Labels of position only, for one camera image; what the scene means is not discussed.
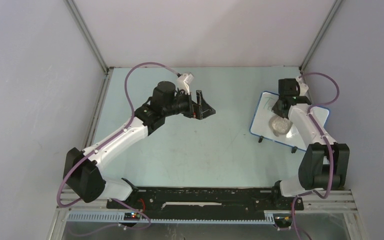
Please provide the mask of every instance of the white plate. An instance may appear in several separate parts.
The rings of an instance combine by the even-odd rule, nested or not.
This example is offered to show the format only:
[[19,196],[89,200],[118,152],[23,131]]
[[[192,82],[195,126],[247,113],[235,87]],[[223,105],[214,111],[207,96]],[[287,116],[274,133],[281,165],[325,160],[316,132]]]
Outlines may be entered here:
[[[305,151],[307,147],[295,125],[292,125],[287,134],[279,136],[274,135],[270,129],[269,120],[275,115],[272,112],[272,107],[275,105],[278,98],[278,94],[268,91],[262,92],[258,100],[258,105],[255,110],[249,132],[251,132],[252,135],[258,137],[263,136],[265,139],[272,140],[276,143],[284,144],[290,147],[297,147],[298,149]],[[313,108],[313,111],[315,117],[323,125],[325,125],[328,121],[330,110],[325,107],[317,106]]]

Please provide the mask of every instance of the light blue table surface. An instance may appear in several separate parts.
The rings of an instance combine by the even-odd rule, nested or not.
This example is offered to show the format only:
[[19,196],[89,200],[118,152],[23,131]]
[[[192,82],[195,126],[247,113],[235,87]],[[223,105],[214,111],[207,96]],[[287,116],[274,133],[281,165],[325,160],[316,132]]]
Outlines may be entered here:
[[[202,90],[216,114],[204,120],[170,116],[165,125],[115,158],[104,175],[127,178],[137,186],[271,187],[292,177],[304,152],[272,141],[258,143],[250,124],[263,91],[277,93],[278,79],[295,78],[297,67],[180,67],[195,76],[190,89]],[[124,92],[129,68],[116,68],[96,129],[95,142],[130,116]],[[138,108],[160,81],[177,77],[163,68],[139,68],[128,80]]]

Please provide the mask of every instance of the aluminum frame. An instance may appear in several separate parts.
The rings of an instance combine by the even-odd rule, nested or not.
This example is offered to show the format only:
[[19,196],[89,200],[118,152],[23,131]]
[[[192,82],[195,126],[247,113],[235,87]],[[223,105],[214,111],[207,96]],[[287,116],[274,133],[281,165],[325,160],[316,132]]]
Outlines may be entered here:
[[85,20],[83,19],[82,15],[80,14],[79,8],[77,7],[74,0],[64,0],[65,4],[67,5],[68,10],[70,11],[72,17],[74,18],[75,23],[78,26],[78,29],[80,30],[81,34],[84,36],[87,44],[89,45],[90,49],[92,50],[93,54],[96,57],[96,60],[99,62],[99,65],[101,66],[103,72],[106,74],[108,73],[108,65],[105,63],[104,58],[101,55],[101,52],[99,51],[99,48],[92,37],[91,32],[88,29],[88,26],[85,23]]
[[[78,196],[71,189],[65,189],[61,194],[61,201],[63,204],[67,204],[75,199]],[[331,191],[328,199],[321,199],[316,195],[308,195],[302,197],[302,201],[304,204],[304,210],[296,211],[296,214],[343,214],[345,219],[346,228],[348,230],[348,234],[350,240],[366,240],[367,236],[365,234],[363,224],[361,222],[361,218],[357,211],[356,203],[354,202],[353,194],[350,190],[336,190]],[[107,209],[107,199],[106,198],[98,198],[97,200],[85,203],[80,201],[70,208],[59,208],[57,207],[55,210],[55,214],[52,220],[52,225],[48,233],[47,240],[61,240],[63,238],[64,229],[66,226],[66,222],[68,221],[68,217],[70,213],[73,214],[87,214],[91,215],[97,213],[107,213],[103,215],[115,215],[117,213],[129,212],[127,209]],[[291,211],[284,210],[268,210],[264,213],[268,216],[273,217],[278,214],[290,214]],[[110,223],[107,219],[102,218],[102,220],[96,218],[83,219],[82,222],[107,222]],[[195,221],[173,221],[170,219],[165,219],[161,221],[154,221],[154,224],[159,223],[183,223],[183,224],[193,224],[198,223]],[[270,222],[231,222],[232,224],[270,224]]]
[[[85,37],[87,43],[92,49],[96,59],[98,60],[102,70],[107,74],[106,78],[103,80],[101,85],[99,95],[97,98],[96,107],[94,110],[93,117],[89,124],[88,134],[84,141],[84,146],[87,147],[92,144],[93,139],[95,137],[96,128],[98,126],[98,122],[100,119],[101,111],[104,105],[104,101],[107,95],[108,87],[110,84],[110,80],[113,74],[113,68],[108,68],[105,63],[98,46],[96,45],[92,35],[86,26],[84,19],[82,18],[79,9],[77,8],[74,0],[64,0],[67,4],[68,9],[75,22],[77,23],[79,30]],[[311,44],[310,49],[308,50],[301,66],[300,70],[303,71],[307,67],[311,57],[319,46],[321,40],[324,38],[328,28],[330,27],[335,15],[337,14],[340,6],[342,5],[344,0],[335,0],[332,8],[330,9],[326,19],[324,20],[317,36],[315,37],[313,43]],[[71,202],[72,200],[78,198],[78,196],[71,190],[66,189],[63,191],[61,195],[61,200],[63,203]],[[347,226],[347,230],[349,233],[350,240],[366,240],[367,236],[361,222],[360,215],[357,211],[357,206],[354,202],[353,195],[350,190],[340,190],[340,191],[331,191],[328,199],[321,199],[316,195],[308,195],[302,197],[304,210],[297,211],[297,214],[343,214],[345,219],[345,223]],[[84,203],[80,201],[74,204],[70,208],[59,208],[57,207],[51,222],[50,229],[48,231],[47,240],[61,240],[63,238],[64,229],[66,226],[67,219],[70,213],[79,213],[79,212],[125,212],[125,210],[114,210],[114,209],[106,209],[107,199],[99,198],[96,201],[91,203]],[[290,211],[265,211],[264,213],[272,216],[276,214],[289,214]]]
[[337,15],[342,3],[344,0],[335,0],[332,7],[330,8],[329,13],[326,16],[326,19],[324,20],[323,24],[321,25],[320,30],[318,31],[313,43],[310,46],[310,49],[308,50],[307,54],[304,57],[304,60],[301,63],[300,69],[305,71],[307,65],[309,64],[314,52],[316,51],[317,47],[319,46],[320,42],[324,38],[326,32],[328,31],[329,27],[332,24],[332,21],[334,20],[335,16]]

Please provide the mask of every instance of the glass panel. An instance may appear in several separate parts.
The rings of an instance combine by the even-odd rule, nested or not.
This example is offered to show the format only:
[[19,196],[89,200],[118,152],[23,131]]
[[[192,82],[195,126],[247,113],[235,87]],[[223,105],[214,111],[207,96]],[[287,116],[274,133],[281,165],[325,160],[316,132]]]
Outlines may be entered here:
[[[347,240],[347,226],[342,214],[299,214],[297,226],[305,230],[314,240]],[[297,239],[294,230],[277,231],[272,225],[251,224],[153,224],[144,230],[123,230],[109,227],[88,236],[76,237],[72,233],[85,234],[111,223],[67,222],[64,240],[291,240]]]

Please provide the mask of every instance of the red wire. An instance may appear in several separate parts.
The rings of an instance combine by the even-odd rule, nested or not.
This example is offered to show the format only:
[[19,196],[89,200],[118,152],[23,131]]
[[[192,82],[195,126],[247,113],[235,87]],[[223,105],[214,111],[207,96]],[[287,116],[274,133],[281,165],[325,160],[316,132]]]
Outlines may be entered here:
[[139,198],[138,201],[141,201],[142,202],[142,206],[143,206],[143,210],[142,210],[142,213],[145,212],[145,202],[142,198]]

